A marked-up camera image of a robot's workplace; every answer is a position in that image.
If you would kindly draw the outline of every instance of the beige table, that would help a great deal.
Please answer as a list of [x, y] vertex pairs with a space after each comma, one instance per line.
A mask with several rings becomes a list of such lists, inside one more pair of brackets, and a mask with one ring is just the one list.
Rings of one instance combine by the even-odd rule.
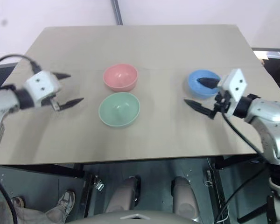
[[[62, 112], [29, 109], [5, 120], [0, 164], [76, 163], [135, 159], [248, 154], [253, 151], [224, 123], [189, 108], [186, 79], [197, 69], [225, 77], [241, 68], [253, 93], [280, 101], [280, 89], [262, 67], [239, 29], [232, 25], [52, 27], [45, 29], [27, 55], [44, 69], [66, 72], [60, 102], [84, 97]], [[141, 103], [132, 126], [116, 129], [98, 117], [102, 100], [112, 94], [102, 75], [116, 63], [139, 71], [131, 91]], [[21, 61], [7, 83], [18, 87], [31, 76]], [[213, 99], [203, 100], [212, 108]], [[232, 118], [258, 147], [254, 129]]]

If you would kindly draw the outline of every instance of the shoe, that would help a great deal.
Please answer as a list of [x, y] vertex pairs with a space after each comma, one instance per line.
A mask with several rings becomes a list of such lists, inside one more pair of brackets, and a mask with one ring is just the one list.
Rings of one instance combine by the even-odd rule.
[[19, 208], [24, 208], [25, 207], [25, 202], [24, 199], [20, 196], [18, 197], [13, 197], [10, 199], [14, 207], [19, 207]]
[[68, 216], [72, 211], [76, 201], [76, 195], [73, 191], [67, 190], [58, 201], [57, 206], [62, 206], [65, 214]]

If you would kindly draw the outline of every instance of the person's leg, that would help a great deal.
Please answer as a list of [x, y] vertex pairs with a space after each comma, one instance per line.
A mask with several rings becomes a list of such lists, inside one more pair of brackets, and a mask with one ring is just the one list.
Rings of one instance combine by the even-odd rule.
[[106, 212], [132, 210], [140, 195], [140, 177], [125, 179], [111, 197]]
[[75, 201], [75, 193], [67, 190], [59, 199], [57, 206], [46, 212], [46, 216], [55, 224], [65, 223], [66, 217], [73, 209]]
[[176, 177], [172, 181], [171, 194], [175, 214], [201, 223], [197, 200], [187, 179]]

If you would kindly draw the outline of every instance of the black cable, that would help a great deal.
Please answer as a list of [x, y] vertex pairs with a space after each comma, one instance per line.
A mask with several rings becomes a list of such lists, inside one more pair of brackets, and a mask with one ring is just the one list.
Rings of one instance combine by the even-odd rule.
[[21, 58], [25, 58], [26, 60], [28, 60], [30, 62], [30, 65], [32, 67], [34, 74], [36, 74], [42, 70], [41, 67], [34, 60], [32, 60], [30, 57], [28, 57], [26, 55], [20, 55], [20, 54], [5, 55], [0, 58], [0, 62], [9, 57], [21, 57]]
[[11, 202], [10, 200], [10, 197], [8, 196], [7, 192], [5, 191], [4, 187], [2, 186], [2, 184], [0, 183], [0, 191], [1, 193], [3, 194], [8, 206], [9, 206], [9, 209], [11, 211], [11, 214], [13, 216], [13, 222], [14, 224], [18, 224], [18, 219], [17, 219], [17, 214], [15, 212], [15, 209], [14, 209], [14, 205], [13, 203]]
[[241, 190], [248, 182], [250, 182], [251, 180], [253, 180], [255, 177], [257, 177], [259, 174], [261, 174], [263, 171], [265, 171], [266, 167], [264, 167], [263, 169], [261, 169], [259, 172], [257, 172], [256, 174], [254, 174], [252, 177], [250, 177], [248, 180], [246, 180], [244, 183], [242, 183], [241, 186], [239, 186], [234, 192], [233, 194], [227, 199], [227, 201], [225, 202], [224, 206], [221, 208], [219, 214], [217, 215], [217, 217], [215, 218], [214, 224], [217, 224], [218, 219], [220, 218], [220, 216], [222, 215], [223, 211], [226, 209], [229, 201], [235, 196], [235, 194]]
[[264, 161], [268, 162], [268, 160], [263, 156], [263, 154], [261, 153], [261, 151], [259, 151], [257, 149], [257, 147], [255, 145], [253, 145], [252, 142], [250, 142], [241, 132], [239, 132], [239, 130], [233, 126], [233, 124], [228, 120], [228, 118], [225, 116], [225, 111], [224, 108], [221, 108], [221, 113], [222, 116], [224, 118], [224, 120], [226, 121], [226, 123], [231, 127], [231, 129], [242, 139], [244, 140], [245, 143], [248, 144], [248, 146], [250, 146]]

